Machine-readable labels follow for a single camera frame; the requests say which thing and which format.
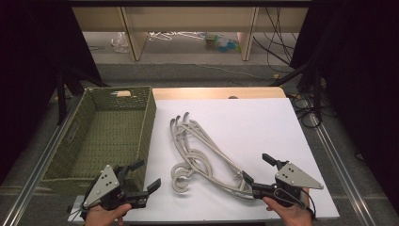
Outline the green woven storage basket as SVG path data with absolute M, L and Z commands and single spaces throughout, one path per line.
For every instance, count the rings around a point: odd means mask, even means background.
M 82 195 L 105 166 L 147 160 L 155 113 L 150 87 L 87 88 L 41 184 L 59 195 Z

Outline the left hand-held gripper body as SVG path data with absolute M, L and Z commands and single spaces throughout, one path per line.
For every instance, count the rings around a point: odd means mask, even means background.
M 114 210 L 129 203 L 133 209 L 145 208 L 149 193 L 147 191 L 128 192 L 125 177 L 126 167 L 106 165 L 101 174 L 89 187 L 82 202 L 82 209 L 88 210 L 100 205 L 105 210 Z

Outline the white hangers on floor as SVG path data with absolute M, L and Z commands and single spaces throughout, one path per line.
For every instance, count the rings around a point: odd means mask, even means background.
M 186 32 L 186 31 L 149 32 L 149 41 L 155 41 L 155 40 L 172 41 L 175 37 L 185 37 L 185 38 L 195 39 L 195 40 L 204 40 L 205 33 L 204 32 Z

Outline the black tripod stand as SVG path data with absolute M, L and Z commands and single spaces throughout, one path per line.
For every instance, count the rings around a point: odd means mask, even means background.
M 321 122 L 321 72 L 313 63 L 303 64 L 302 66 L 283 76 L 281 79 L 278 79 L 272 83 L 271 87 L 279 87 L 299 75 L 300 79 L 296 85 L 296 89 L 300 93 L 309 93 L 310 90 L 312 90 L 312 113 L 316 116 L 317 120 Z
M 82 95 L 84 93 L 84 88 L 81 83 L 82 80 L 86 80 L 97 87 L 107 87 L 107 84 L 102 81 L 100 76 L 95 77 L 94 75 L 84 73 L 83 71 L 70 66 L 62 68 L 56 76 L 58 125 L 60 125 L 67 116 L 65 88 L 68 88 L 72 95 Z

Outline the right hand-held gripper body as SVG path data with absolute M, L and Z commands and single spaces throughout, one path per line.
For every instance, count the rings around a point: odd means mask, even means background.
M 292 162 L 277 161 L 278 164 L 275 166 L 278 169 L 275 174 L 276 182 L 272 185 L 254 182 L 251 188 L 252 196 L 260 200 L 263 197 L 271 198 L 284 207 L 293 205 L 306 207 L 306 204 L 301 200 L 303 189 L 305 187 L 323 189 L 324 186 Z

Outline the colourful plastic toys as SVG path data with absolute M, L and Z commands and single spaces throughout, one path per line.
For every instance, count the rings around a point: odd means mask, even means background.
M 241 48 L 235 40 L 228 39 L 222 35 L 206 33 L 204 36 L 205 46 L 208 49 L 217 50 L 220 53 L 229 51 L 240 52 Z

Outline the white table mat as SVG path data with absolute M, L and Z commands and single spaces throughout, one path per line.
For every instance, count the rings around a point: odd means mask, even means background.
M 145 208 L 127 213 L 127 223 L 247 224 L 277 218 L 262 201 L 239 200 L 197 173 L 188 178 L 186 192 L 174 191 L 170 172 L 183 160 L 169 129 L 176 116 L 198 122 L 218 148 L 258 183 L 274 183 L 277 171 L 263 161 L 263 153 L 293 162 L 317 181 L 323 179 L 287 99 L 159 100 L 156 105 L 145 182 L 160 179 L 162 184 Z

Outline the person's right hand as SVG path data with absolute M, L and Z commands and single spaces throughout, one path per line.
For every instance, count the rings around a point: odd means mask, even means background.
M 301 209 L 297 205 L 284 207 L 275 200 L 263 197 L 264 203 L 267 205 L 267 211 L 276 212 L 285 226 L 313 226 L 311 213 L 306 209 Z

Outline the person's left hand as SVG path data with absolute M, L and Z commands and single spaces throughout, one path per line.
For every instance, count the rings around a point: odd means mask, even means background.
M 123 216 L 132 209 L 129 203 L 125 203 L 114 210 L 105 210 L 100 205 L 89 209 L 85 220 L 86 226 L 111 226 L 115 221 L 118 226 L 124 225 Z

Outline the light wooden table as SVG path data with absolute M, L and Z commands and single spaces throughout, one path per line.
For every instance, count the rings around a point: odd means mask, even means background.
M 252 88 L 158 88 L 153 89 L 155 100 L 199 99 L 262 99 L 285 98 L 279 87 Z

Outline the clear plastic bag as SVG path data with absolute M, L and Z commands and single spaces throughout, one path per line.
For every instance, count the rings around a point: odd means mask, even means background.
M 124 32 L 119 32 L 117 36 L 111 40 L 111 46 L 117 53 L 129 53 L 129 43 Z

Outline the beige wooden shelf unit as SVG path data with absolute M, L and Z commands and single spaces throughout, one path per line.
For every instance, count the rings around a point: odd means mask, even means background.
M 241 56 L 249 60 L 252 36 L 272 32 L 298 33 L 306 8 L 250 7 L 74 7 L 74 16 L 86 32 L 123 32 L 133 61 L 140 60 L 150 31 L 234 32 Z

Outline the black curtain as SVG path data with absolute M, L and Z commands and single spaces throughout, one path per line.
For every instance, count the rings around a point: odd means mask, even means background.
M 0 184 L 56 90 L 102 78 L 68 0 L 0 0 Z
M 399 215 L 399 0 L 311 0 L 293 68 L 310 59 L 339 13 L 330 53 L 320 57 L 327 93 Z

